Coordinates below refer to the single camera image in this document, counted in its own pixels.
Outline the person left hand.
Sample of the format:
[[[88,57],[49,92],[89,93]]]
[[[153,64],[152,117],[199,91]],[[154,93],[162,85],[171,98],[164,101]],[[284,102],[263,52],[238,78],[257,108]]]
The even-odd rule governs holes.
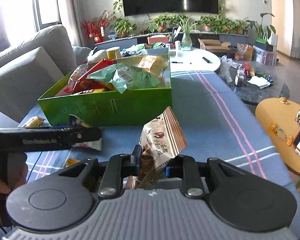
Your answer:
[[[28,166],[27,166],[27,164],[24,164],[22,171],[17,176],[17,178],[18,178],[17,182],[12,187],[9,187],[0,179],[0,193],[10,194],[11,191],[13,191],[14,189],[20,187],[21,185],[26,184],[27,173],[28,173]]]

